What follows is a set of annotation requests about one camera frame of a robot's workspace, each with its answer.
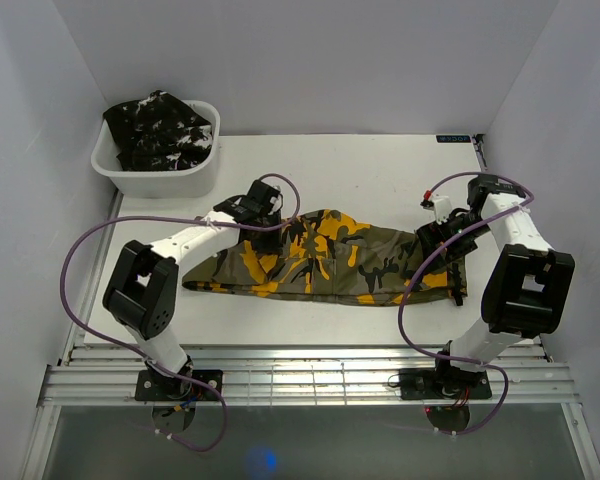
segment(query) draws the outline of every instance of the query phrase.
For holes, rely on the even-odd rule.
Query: white basket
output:
[[[123,172],[117,159],[120,149],[113,141],[106,120],[91,154],[91,165],[100,175],[109,177],[116,187],[130,197],[190,198],[201,197],[211,191],[218,173],[218,140],[220,114],[206,102],[183,100],[202,118],[211,122],[213,143],[207,159],[189,170],[176,172]]]

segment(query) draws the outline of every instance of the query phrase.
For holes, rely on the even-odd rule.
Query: camouflage pants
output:
[[[422,263],[413,233],[358,223],[336,210],[301,215],[282,231],[282,254],[249,241],[209,258],[183,279],[190,290],[346,305],[397,305]],[[408,303],[466,295],[464,261],[424,276]]]

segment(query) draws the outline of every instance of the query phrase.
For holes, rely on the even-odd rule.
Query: folded clothing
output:
[[[211,152],[211,123],[162,90],[104,112],[124,171],[187,170]]]
[[[282,300],[398,305],[422,262],[415,234],[318,210],[284,227],[280,254],[259,254],[244,241],[186,273],[183,286]],[[407,302],[461,302],[466,288],[461,259],[425,275]]]

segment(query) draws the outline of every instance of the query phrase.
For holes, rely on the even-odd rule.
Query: white table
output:
[[[438,144],[432,135],[293,135],[221,137],[220,172],[213,191],[198,199],[124,198],[119,216],[194,217],[225,198],[246,193],[267,172],[288,176],[300,190],[301,213],[331,208],[378,226],[414,231],[432,221],[420,207],[422,194],[452,173],[479,170],[473,146]],[[441,191],[454,205],[466,206],[467,181],[449,182]],[[284,214],[293,209],[285,193]],[[102,307],[102,295],[122,246],[144,243],[184,228],[157,222],[127,222],[115,227],[98,285],[89,325],[133,342]],[[482,292],[498,251],[491,235],[478,240],[468,256],[469,297],[463,307],[451,300],[412,305],[405,325],[422,344],[443,344],[461,335],[479,316]],[[397,307],[360,307],[290,302],[180,289],[171,325],[188,346],[233,347],[393,347],[404,342],[397,329]],[[85,343],[103,342],[87,334]]]

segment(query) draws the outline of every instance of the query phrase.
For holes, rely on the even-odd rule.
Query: white wall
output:
[[[487,135],[492,170],[531,188],[576,275],[549,351],[571,364],[600,456],[600,0],[561,0]]]
[[[45,367],[67,336],[61,261],[111,200],[88,155],[104,108],[51,0],[0,0],[0,479],[18,475]]]
[[[484,132],[557,0],[54,0],[111,103],[225,133]]]

